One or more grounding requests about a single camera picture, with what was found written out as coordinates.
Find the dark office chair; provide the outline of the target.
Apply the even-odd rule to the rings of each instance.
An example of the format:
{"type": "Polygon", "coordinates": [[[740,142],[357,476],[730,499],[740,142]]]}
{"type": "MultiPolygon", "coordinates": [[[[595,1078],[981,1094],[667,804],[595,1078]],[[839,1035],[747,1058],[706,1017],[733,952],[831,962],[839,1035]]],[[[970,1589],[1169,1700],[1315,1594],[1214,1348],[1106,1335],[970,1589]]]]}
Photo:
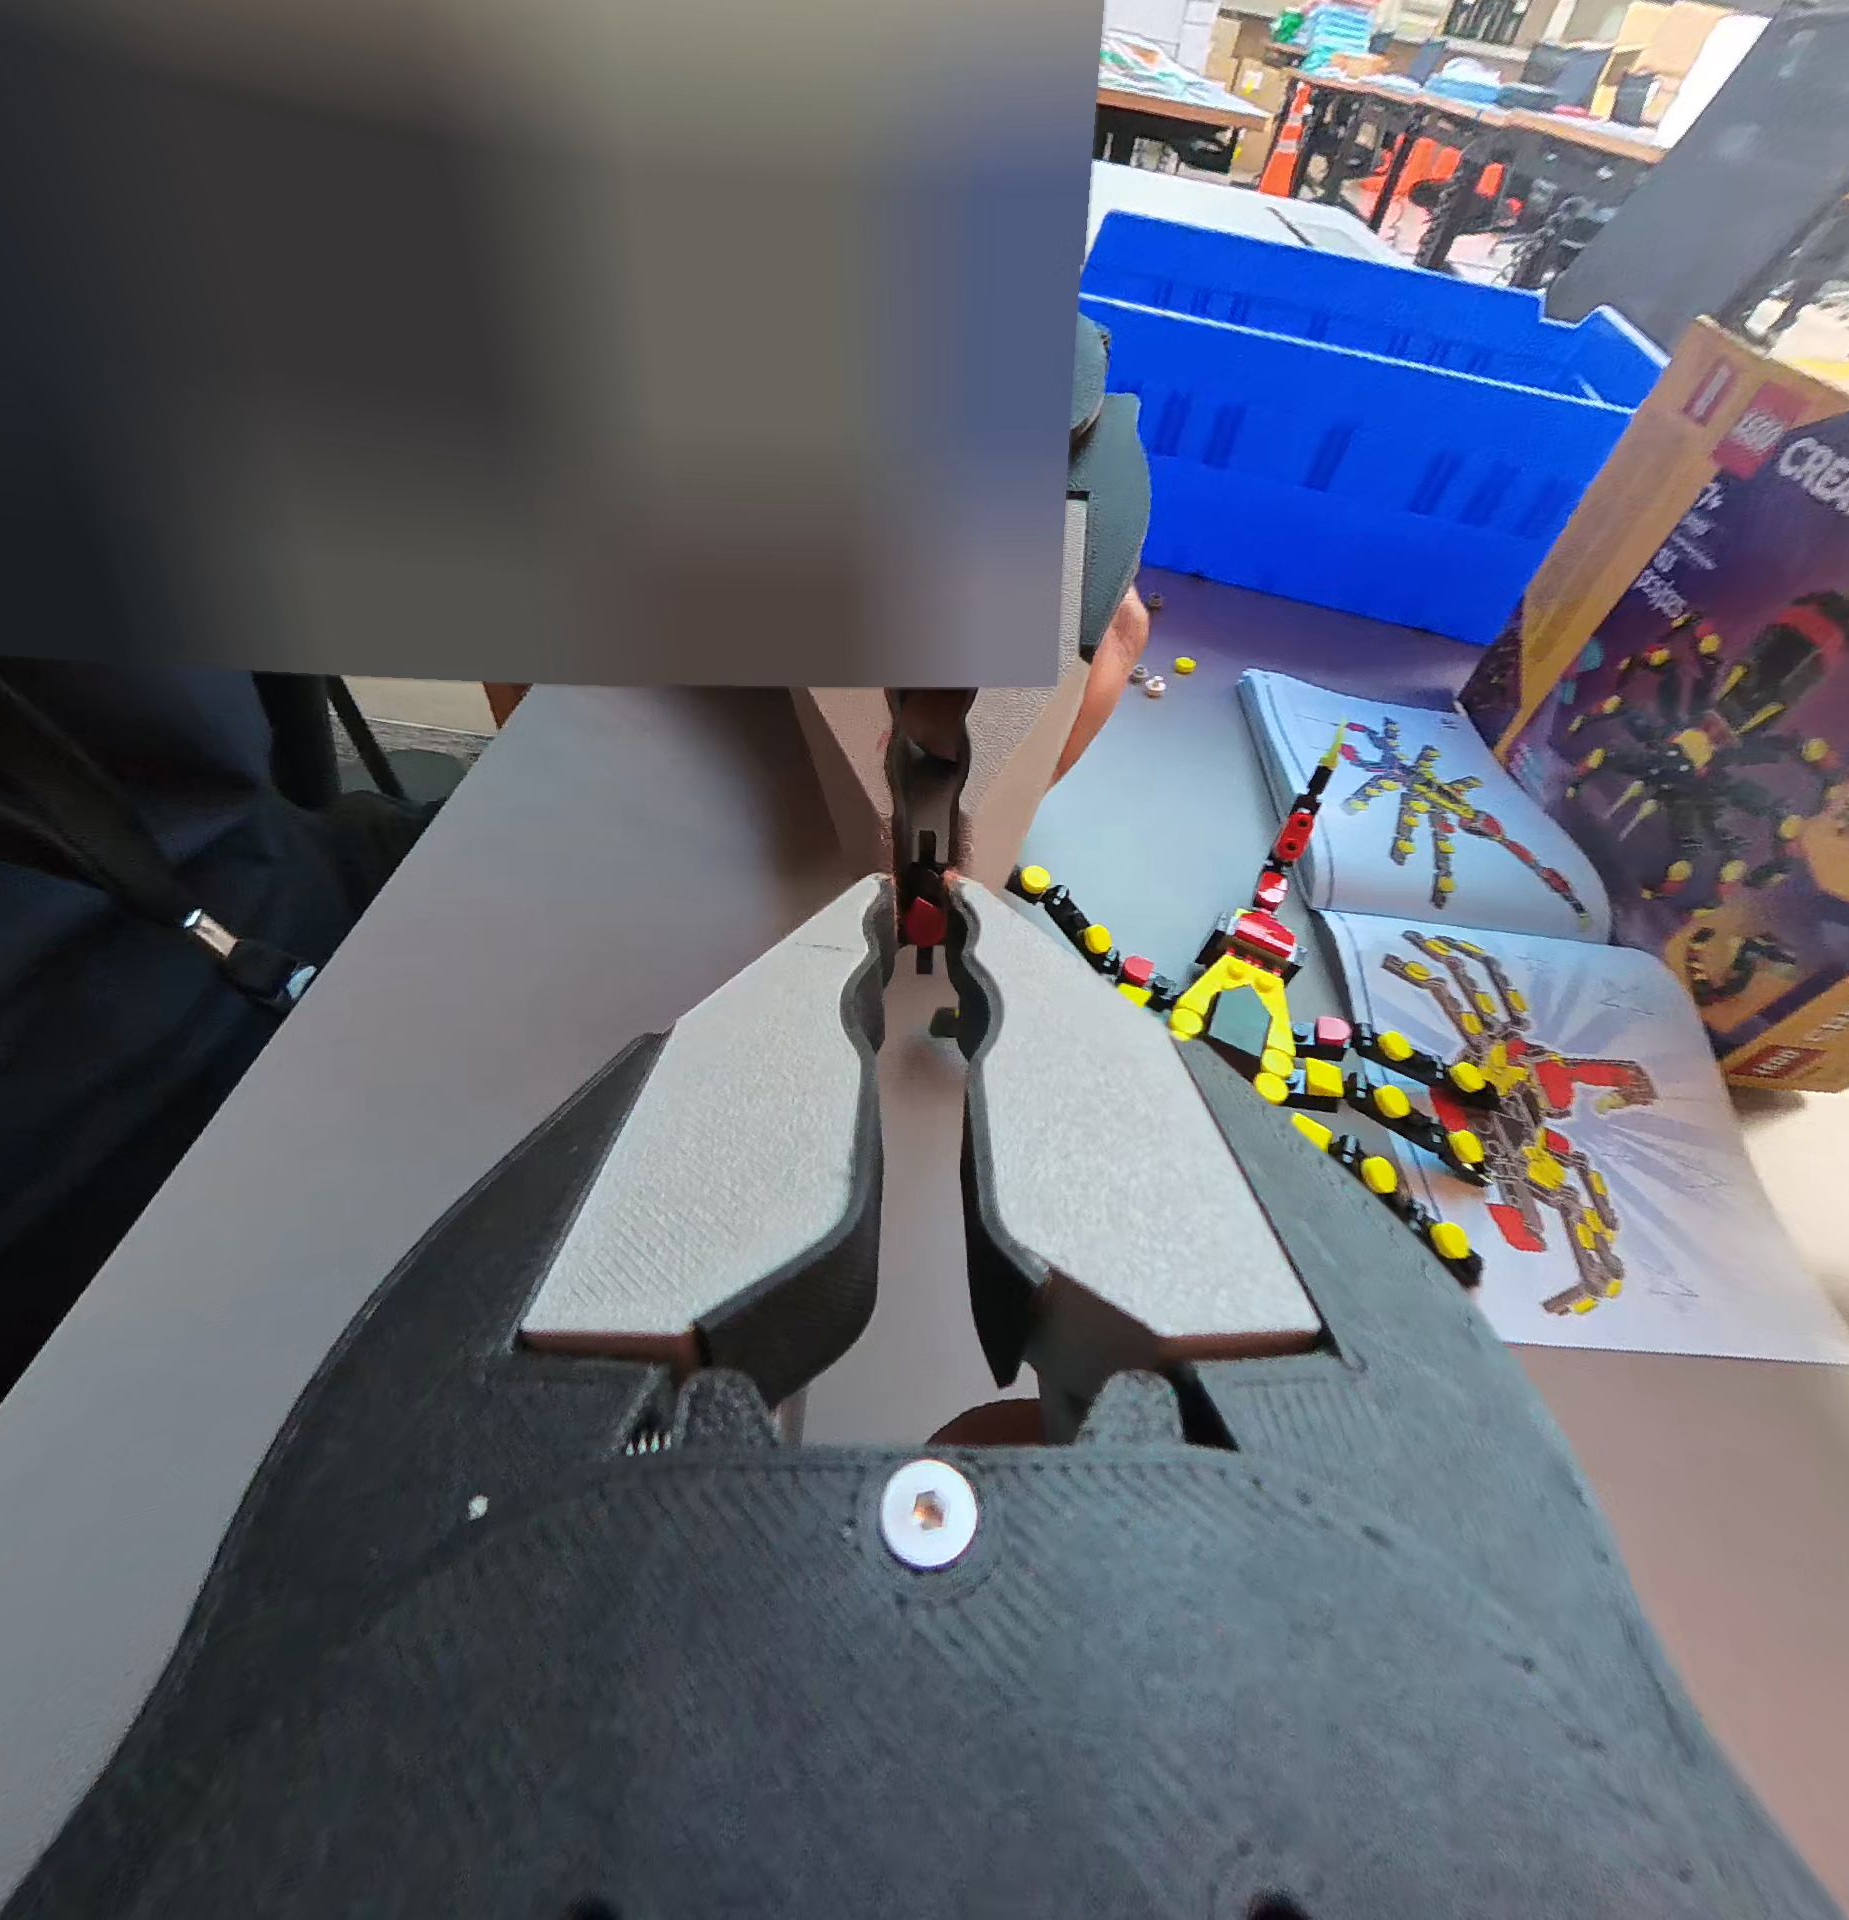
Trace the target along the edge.
{"type": "Polygon", "coordinates": [[[340,675],[253,674],[271,728],[271,783],[291,804],[331,809],[340,794],[334,725],[355,752],[372,790],[407,804],[407,788],[340,675]]]}

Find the blue storage bin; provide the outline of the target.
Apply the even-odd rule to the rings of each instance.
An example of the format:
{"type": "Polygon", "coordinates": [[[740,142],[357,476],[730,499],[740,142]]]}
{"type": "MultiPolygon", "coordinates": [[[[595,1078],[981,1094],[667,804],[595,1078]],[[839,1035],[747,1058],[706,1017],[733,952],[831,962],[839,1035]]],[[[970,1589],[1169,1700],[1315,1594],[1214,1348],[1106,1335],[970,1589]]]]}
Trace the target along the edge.
{"type": "Polygon", "coordinates": [[[1153,567],[1486,646],[1652,392],[1612,308],[1110,211],[1082,268],[1138,399],[1153,567]]]}

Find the black yellow lego spider model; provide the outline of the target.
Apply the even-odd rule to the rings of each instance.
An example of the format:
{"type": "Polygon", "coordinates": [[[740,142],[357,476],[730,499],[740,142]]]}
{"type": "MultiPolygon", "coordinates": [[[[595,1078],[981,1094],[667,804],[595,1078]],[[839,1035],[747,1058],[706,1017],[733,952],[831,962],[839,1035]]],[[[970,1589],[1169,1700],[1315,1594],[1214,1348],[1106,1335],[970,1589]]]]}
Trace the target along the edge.
{"type": "Polygon", "coordinates": [[[1120,950],[1110,928],[1094,922],[1050,870],[1023,862],[1011,870],[1008,891],[1041,908],[1086,965],[1156,1013],[1171,1042],[1220,1047],[1257,1098],[1285,1107],[1295,1128],[1395,1213],[1462,1286],[1479,1286],[1483,1260],[1468,1235],[1408,1197],[1390,1155],[1375,1152],[1360,1134],[1335,1134],[1322,1120],[1353,1110],[1431,1152],[1466,1186],[1483,1186],[1486,1152],[1471,1120],[1499,1107],[1483,1069],[1428,1052],[1399,1031],[1368,1022],[1319,1017],[1297,1025],[1287,1004],[1304,950],[1281,922],[1281,908],[1295,862],[1319,824],[1322,794],[1345,759],[1345,734],[1340,724],[1305,788],[1292,800],[1251,899],[1214,924],[1184,989],[1160,974],[1146,955],[1120,950]]]}

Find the black monitor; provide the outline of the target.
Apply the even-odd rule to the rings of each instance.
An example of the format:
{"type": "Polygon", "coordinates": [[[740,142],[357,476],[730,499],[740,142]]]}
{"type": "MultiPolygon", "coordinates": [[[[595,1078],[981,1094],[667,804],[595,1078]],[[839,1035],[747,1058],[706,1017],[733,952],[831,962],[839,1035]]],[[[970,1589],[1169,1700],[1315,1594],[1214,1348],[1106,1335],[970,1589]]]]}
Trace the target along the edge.
{"type": "Polygon", "coordinates": [[[1574,324],[1612,308],[1659,349],[1723,322],[1849,197],[1849,4],[1771,19],[1689,131],[1549,283],[1574,324]]]}

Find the person's left hand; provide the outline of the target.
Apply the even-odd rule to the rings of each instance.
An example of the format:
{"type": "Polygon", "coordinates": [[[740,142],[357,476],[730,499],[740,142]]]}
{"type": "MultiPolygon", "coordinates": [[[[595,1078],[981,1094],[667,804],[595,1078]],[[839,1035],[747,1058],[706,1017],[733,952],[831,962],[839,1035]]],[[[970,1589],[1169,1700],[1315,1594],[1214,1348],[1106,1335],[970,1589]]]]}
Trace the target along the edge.
{"type": "Polygon", "coordinates": [[[1053,783],[1067,779],[1078,757],[1103,733],[1110,712],[1117,710],[1129,684],[1133,669],[1144,664],[1146,643],[1151,607],[1141,589],[1129,586],[1090,654],[1078,710],[1053,767],[1053,783]]]}

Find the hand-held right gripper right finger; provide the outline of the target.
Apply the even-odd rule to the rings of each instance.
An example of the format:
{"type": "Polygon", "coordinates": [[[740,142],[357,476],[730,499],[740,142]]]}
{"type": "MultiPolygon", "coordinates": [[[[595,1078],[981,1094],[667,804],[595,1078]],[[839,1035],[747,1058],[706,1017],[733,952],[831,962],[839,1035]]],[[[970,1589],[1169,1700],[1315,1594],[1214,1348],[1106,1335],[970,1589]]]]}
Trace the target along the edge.
{"type": "Polygon", "coordinates": [[[1315,1352],[1329,1330],[1164,1025],[979,882],[951,882],[962,1241],[1002,1386],[1045,1436],[1113,1373],[1315,1352]]]}

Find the open lego instruction booklet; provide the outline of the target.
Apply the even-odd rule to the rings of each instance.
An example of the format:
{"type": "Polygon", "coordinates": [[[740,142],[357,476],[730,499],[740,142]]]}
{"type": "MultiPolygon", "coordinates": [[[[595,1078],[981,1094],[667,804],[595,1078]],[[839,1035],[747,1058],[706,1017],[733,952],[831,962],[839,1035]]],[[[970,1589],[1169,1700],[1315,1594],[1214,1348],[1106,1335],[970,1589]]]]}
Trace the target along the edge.
{"type": "Polygon", "coordinates": [[[1466,712],[1262,666],[1239,698],[1281,807],[1337,749],[1297,886],[1353,1028],[1345,1110],[1466,1237],[1495,1335],[1849,1363],[1692,998],[1612,941],[1586,855],[1466,712]]]}

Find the lego set box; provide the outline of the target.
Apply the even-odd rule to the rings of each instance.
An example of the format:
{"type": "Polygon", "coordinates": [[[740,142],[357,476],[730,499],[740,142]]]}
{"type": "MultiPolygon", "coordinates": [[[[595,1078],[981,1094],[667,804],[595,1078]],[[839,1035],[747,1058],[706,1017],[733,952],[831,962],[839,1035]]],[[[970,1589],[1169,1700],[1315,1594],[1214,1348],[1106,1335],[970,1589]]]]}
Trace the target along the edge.
{"type": "Polygon", "coordinates": [[[1849,361],[1692,322],[1460,706],[1727,1082],[1849,1091],[1849,361]]]}

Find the background work table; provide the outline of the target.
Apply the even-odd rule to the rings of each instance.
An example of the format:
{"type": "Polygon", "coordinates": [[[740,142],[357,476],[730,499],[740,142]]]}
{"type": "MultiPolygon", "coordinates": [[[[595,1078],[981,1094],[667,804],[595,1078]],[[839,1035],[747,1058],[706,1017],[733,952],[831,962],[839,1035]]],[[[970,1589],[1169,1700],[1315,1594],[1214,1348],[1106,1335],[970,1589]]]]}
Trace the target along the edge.
{"type": "Polygon", "coordinates": [[[1368,231],[1381,231],[1390,204],[1402,199],[1402,174],[1415,150],[1453,146],[1460,153],[1411,254],[1419,268],[1433,274],[1446,270],[1453,243],[1471,218],[1471,208],[1480,204],[1480,182],[1490,167],[1502,167],[1499,182],[1509,188],[1519,172],[1530,174],[1543,155],[1574,153],[1584,155],[1591,167],[1606,167],[1619,181],[1619,197],[1623,197],[1646,167],[1656,167],[1668,155],[1649,131],[1600,117],[1460,103],[1408,88],[1399,77],[1295,72],[1287,73],[1287,88],[1295,77],[1305,77],[1310,84],[1301,150],[1304,167],[1287,197],[1295,202],[1315,199],[1345,208],[1349,163],[1361,153],[1361,137],[1368,137],[1372,155],[1387,163],[1364,220],[1368,231]]]}

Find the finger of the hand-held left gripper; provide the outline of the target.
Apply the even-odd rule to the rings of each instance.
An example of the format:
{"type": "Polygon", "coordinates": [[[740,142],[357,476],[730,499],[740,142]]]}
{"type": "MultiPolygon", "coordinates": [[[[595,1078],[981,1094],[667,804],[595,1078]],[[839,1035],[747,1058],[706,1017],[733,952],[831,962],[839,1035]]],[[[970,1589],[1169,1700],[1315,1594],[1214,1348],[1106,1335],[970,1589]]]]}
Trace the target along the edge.
{"type": "Polygon", "coordinates": [[[939,834],[936,855],[994,895],[1015,867],[1082,704],[1086,537],[1089,506],[1073,494],[1064,508],[1058,682],[979,689],[962,712],[961,764],[928,759],[922,769],[922,824],[939,834]]]}
{"type": "Polygon", "coordinates": [[[928,757],[911,733],[903,689],[796,684],[797,715],[839,847],[853,872],[918,889],[928,757]]]}

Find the small red black lego assembly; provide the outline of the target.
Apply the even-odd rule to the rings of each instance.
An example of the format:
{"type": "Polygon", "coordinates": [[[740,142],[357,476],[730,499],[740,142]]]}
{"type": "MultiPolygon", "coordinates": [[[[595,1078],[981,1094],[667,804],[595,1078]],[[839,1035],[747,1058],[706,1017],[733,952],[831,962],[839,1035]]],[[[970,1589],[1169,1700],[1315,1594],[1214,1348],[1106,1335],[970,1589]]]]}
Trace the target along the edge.
{"type": "Polygon", "coordinates": [[[912,946],[917,974],[945,971],[945,1004],[928,1017],[928,1037],[958,1043],[967,1052],[961,1022],[961,981],[951,965],[955,950],[958,875],[936,856],[936,834],[922,832],[911,861],[898,870],[898,941],[912,946]]]}

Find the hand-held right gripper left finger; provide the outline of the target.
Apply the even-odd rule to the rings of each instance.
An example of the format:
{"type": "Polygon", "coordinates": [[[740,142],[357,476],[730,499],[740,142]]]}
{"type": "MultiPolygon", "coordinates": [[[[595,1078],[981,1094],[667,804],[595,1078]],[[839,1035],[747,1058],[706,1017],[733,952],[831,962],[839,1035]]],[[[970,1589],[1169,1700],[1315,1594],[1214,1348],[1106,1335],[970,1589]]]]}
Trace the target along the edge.
{"type": "Polygon", "coordinates": [[[791,1401],[879,1289],[892,880],[869,872],[685,1010],[520,1316],[534,1352],[745,1373],[791,1401]]]}

